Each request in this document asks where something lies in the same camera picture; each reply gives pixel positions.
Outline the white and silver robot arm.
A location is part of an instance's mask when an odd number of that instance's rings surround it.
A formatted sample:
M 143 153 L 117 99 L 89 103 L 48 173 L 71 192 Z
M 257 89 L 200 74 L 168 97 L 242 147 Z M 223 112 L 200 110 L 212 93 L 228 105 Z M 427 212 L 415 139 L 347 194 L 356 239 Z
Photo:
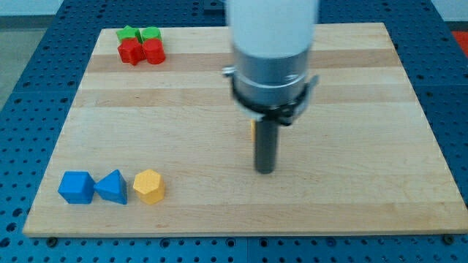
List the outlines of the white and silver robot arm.
M 319 1 L 229 0 L 224 6 L 233 49 L 224 74 L 233 97 L 256 121 L 291 125 L 309 103 Z

